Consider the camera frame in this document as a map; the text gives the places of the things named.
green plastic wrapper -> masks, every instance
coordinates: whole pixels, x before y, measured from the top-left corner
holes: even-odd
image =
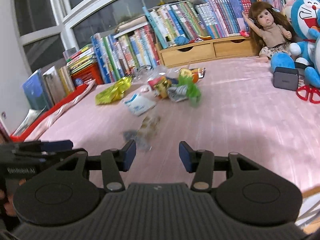
[[[201,100],[201,92],[196,84],[193,83],[192,77],[179,76],[178,78],[178,86],[187,85],[187,93],[186,96],[191,101],[191,105],[196,107],[199,106]]]
[[[131,87],[132,76],[123,77],[114,83],[111,87],[96,95],[96,105],[106,105],[114,101],[121,100],[124,97],[124,92]]]

doll's hair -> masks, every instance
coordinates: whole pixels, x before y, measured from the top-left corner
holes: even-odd
[[[253,2],[251,5],[251,8],[249,10],[248,17],[251,18],[254,21],[254,24],[259,28],[263,29],[263,27],[258,23],[258,15],[262,13],[264,10],[267,10],[271,15],[273,16],[274,23],[282,25],[283,28],[285,28],[287,31],[290,31],[292,36],[295,35],[295,32],[288,22],[287,18],[280,12],[277,12],[274,10],[273,6],[267,2]],[[263,39],[257,35],[253,30],[250,30],[250,37],[254,40],[254,42],[257,44],[258,49],[261,50],[263,47],[266,46]]]

doll's mouth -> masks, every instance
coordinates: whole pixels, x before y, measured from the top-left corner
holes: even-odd
[[[316,18],[309,18],[309,19],[303,19],[306,25],[311,28],[313,26],[316,26],[319,28],[318,22]]]

pink tablecloth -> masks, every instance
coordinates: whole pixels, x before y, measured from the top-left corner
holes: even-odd
[[[206,67],[198,85],[203,94],[199,108],[187,101],[158,102],[160,133],[148,153],[137,152],[130,171],[122,173],[131,182],[186,182],[188,174],[178,155],[181,140],[194,149],[215,155],[239,152],[295,183],[302,191],[320,183],[320,105],[300,100],[293,91],[272,86],[268,63],[254,58],[224,59],[194,64]],[[145,115],[132,115],[122,102],[95,106],[94,97],[107,85],[98,86],[63,114],[41,137],[71,139],[89,155],[121,148],[122,132],[138,129]],[[216,172],[214,185],[224,178]],[[101,172],[90,180],[102,187]]]

beige doll shirt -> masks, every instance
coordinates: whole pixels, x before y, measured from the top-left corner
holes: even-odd
[[[269,27],[264,27],[263,30],[260,29],[262,31],[262,39],[267,47],[273,48],[279,44],[287,42],[281,32],[280,27],[282,26],[273,23]]]

